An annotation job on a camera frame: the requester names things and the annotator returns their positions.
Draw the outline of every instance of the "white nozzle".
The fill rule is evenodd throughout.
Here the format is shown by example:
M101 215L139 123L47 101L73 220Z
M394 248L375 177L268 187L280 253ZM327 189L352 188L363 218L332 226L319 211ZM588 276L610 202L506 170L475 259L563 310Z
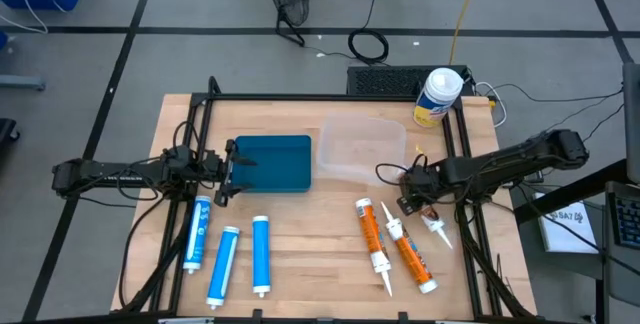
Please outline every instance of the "white nozzle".
M391 215L391 213L389 213L389 209L387 209L387 206L384 205L384 202L380 202L380 204L382 204L382 209L384 210L384 213L387 215L387 220L392 221L393 216Z
M438 234L440 235L442 240L444 240L444 242L447 243L449 248L453 249L453 247L451 246L451 242L449 241L449 238L447 238L447 234L444 233L444 230L442 230L442 228L438 228L438 230L436 230L436 231L438 232Z
M387 291L389 292L389 296L393 296L393 294L391 293L391 281L389 281L389 272L388 271L383 271L380 272L380 274L382 274L382 280L384 280L384 286L387 288Z

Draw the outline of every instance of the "black metal frame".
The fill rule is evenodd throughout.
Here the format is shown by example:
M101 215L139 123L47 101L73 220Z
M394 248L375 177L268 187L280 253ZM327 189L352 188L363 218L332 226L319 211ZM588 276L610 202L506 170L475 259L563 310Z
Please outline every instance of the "black metal frame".
M189 112L187 114L187 120L195 125L195 118L198 108L204 105L203 119L200 126L200 137L198 143L198 158L203 155L204 148L206 146L206 138L209 131L213 102L218 100L250 100L250 101L368 101L368 102L414 102L414 96L361 96L361 95L322 95L322 94L223 94L217 87L214 93L194 93L191 96L189 105ZM462 107L462 101L458 99L453 106L453 111L456 116L456 122L461 140L462 154L465 156L471 156L471 146L469 142L469 136L467 133L466 121L464 117L464 111ZM187 125L183 137L183 144L189 145L191 143L192 128L195 126ZM455 143L453 139L451 121L447 115L443 120L443 130L445 145L447 148L447 154L449 157L455 156ZM195 196L197 191L197 184L192 184L188 187L191 197ZM171 202L169 212L167 214L167 222L163 234L162 245L160 248L160 257L164 257L173 239L173 232L176 224L176 216L178 214L179 203ZM191 212L193 209L193 200L187 202L185 208L185 214L183 219L184 223L189 223L191 219ZM467 216L465 208L458 206L456 208L459 227L461 230L469 230L467 223ZM479 239L480 250L482 254L487 258L489 263L491 262L491 252L489 248L489 240L486 233L486 226L484 222L484 216L482 209L474 207L476 220L476 231ZM182 246L177 257L178 262L184 260L184 248L186 247L186 238L182 243ZM475 268L475 262L473 255L466 247L463 246L463 255L465 261L465 271L467 275L467 281L469 285L469 300L473 311L475 321L490 322L490 323L539 323L540 320L536 318L509 318L502 316L502 309L500 298L492 285L487 280L487 291L489 294L489 302L491 307L491 315L485 315L482 311L482 299L480 296L480 289L477 281L477 273ZM68 318L38 321L38 323L62 323L62 322L92 322L92 323L140 323L140 322L154 322L157 323L158 319L171 318L177 315L178 302L180 296L180 290L182 287L183 270L180 265L175 266L175 274L170 290L169 307L167 310L159 310L160 296L162 292L162 280L158 282L155 290L150 296L150 306L148 312L113 312L109 315L92 316L82 318ZM288 318L262 318L262 311L260 309L254 310L253 317L249 318L231 318L231 317L215 317L216 323L317 323L320 321L326 322L340 322L340 323L435 323L434 320L409 320L407 313L399 312L398 320L343 320L343 319L288 319Z

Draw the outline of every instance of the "clear plastic container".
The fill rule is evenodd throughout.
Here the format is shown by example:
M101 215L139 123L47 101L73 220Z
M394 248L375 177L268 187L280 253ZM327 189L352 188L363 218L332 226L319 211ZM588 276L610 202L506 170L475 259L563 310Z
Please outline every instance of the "clear plastic container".
M316 153L318 177L369 185L384 185L375 167L380 163L404 165L407 133L404 125L358 115L331 115L324 122ZM401 171L380 167L380 175L395 182Z

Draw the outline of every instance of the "orange caulk tube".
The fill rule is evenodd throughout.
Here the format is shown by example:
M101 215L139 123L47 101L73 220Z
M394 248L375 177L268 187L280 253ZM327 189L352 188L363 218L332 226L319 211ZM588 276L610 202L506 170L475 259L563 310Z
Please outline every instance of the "orange caulk tube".
M382 280L384 280L384 286L387 288L389 296L393 296L391 293L391 282L389 281L391 263L389 262L387 251L384 248L382 233L380 233L380 228L376 222L376 216L373 214L371 199L364 198L358 200L356 202L356 210L360 218L362 234L364 234L367 247L369 248L369 254L371 254L373 270L382 275Z
M418 253L418 248L413 244L409 233L402 227L400 219L394 219L384 203L382 203L382 209L384 209L384 213L387 215L387 220L389 221L386 225L387 230L389 230L389 235L391 235L391 239L396 243L400 256L402 256L404 263L407 264L411 276L416 283L418 283L420 292L424 294L437 288L438 283L433 279L433 275L431 275L427 269L427 265L424 263L420 253Z

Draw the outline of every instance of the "blue caulk tube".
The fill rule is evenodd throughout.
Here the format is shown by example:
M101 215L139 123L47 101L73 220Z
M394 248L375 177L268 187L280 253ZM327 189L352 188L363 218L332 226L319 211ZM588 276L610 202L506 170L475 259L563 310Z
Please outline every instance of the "blue caulk tube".
M231 274L231 264L233 264L233 255L238 244L238 234L240 234L240 229L236 227L224 227L224 230L222 230L218 256L216 256L216 264L213 267L209 294L207 295L207 304L211 306L211 309L215 309L224 303L224 295L227 292L229 275Z
M200 264L202 264L210 210L211 198L204 195L197 196L193 206L193 215L191 216L187 253L184 256L184 264L182 265L182 269L189 270L189 274L193 274L194 270L200 269Z
M269 271L269 217L253 217L253 293L264 298L271 291Z

